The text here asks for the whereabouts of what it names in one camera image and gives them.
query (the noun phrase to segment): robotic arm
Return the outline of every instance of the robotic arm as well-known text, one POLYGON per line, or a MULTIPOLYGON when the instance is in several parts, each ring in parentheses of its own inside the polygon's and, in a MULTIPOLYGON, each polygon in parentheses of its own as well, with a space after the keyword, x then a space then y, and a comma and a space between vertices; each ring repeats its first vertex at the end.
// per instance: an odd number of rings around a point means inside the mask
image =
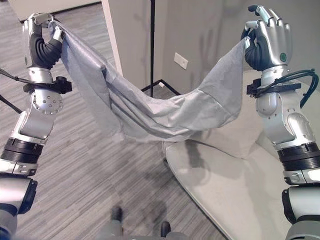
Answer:
POLYGON ((248 7, 261 19, 245 24, 245 60, 261 79, 247 86, 256 98, 264 132, 282 162, 284 180, 292 185, 282 192, 284 214, 292 223, 286 239, 320 239, 320 151, 308 119, 301 107, 316 89, 314 70, 289 73, 293 44, 289 24, 272 10, 260 5, 248 7), (300 102, 290 80, 312 76, 311 88, 300 102))
POLYGON ((23 25, 25 65, 31 82, 23 87, 29 94, 29 108, 20 114, 0 157, 0 239, 9 239, 17 229, 17 215, 31 208, 37 181, 38 158, 47 142, 57 113, 63 108, 61 94, 72 91, 71 82, 50 69, 61 57, 64 33, 58 26, 45 43, 42 28, 54 17, 32 14, 23 25))

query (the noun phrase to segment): electrical outlet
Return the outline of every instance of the electrical outlet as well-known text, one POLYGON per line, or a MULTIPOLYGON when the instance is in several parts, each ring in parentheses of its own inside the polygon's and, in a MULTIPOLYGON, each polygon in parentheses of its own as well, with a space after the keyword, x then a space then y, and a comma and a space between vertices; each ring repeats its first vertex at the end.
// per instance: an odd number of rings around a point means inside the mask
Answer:
POLYGON ((187 69, 188 60, 181 56, 179 53, 174 54, 174 61, 179 64, 183 69, 187 69))

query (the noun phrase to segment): gray carpet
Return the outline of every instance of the gray carpet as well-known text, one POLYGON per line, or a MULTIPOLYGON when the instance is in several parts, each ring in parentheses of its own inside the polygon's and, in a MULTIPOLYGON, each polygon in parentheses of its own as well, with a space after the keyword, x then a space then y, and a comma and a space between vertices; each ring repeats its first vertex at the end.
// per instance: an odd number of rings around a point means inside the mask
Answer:
MULTIPOLYGON (((56 16, 114 63, 101 4, 56 16)), ((0 66, 27 78, 22 29, 8 2, 0 2, 0 66)), ((69 77, 59 62, 53 76, 69 77)), ((22 84, 0 76, 0 94, 26 109, 22 84)), ((94 239, 109 220, 110 209, 124 209, 124 233, 157 235, 162 221, 192 239, 224 239, 164 166, 161 143, 115 143, 99 130, 73 86, 63 95, 64 109, 39 159, 34 179, 37 194, 31 210, 18 218, 18 236, 38 240, 94 239)), ((155 87, 156 98, 169 98, 155 87)), ((0 147, 14 128, 18 114, 0 102, 0 147)))

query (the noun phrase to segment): gray cloth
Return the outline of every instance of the gray cloth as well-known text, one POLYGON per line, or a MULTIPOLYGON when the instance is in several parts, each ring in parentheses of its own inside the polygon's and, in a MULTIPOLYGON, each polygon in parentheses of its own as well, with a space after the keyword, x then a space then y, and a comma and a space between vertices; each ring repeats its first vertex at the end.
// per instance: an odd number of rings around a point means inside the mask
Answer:
POLYGON ((106 137, 184 141, 235 120, 242 103, 244 42, 222 57, 195 90, 155 99, 122 77, 84 40, 64 29, 62 62, 106 137))

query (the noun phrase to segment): black stand leg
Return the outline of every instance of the black stand leg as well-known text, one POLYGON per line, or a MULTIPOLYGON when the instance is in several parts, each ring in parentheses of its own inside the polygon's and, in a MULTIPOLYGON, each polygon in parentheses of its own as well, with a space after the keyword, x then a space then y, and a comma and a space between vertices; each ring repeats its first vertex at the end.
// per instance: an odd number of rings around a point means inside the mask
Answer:
POLYGON ((155 50, 155 13, 156 0, 151 1, 150 17, 150 97, 154 96, 154 50, 155 50))

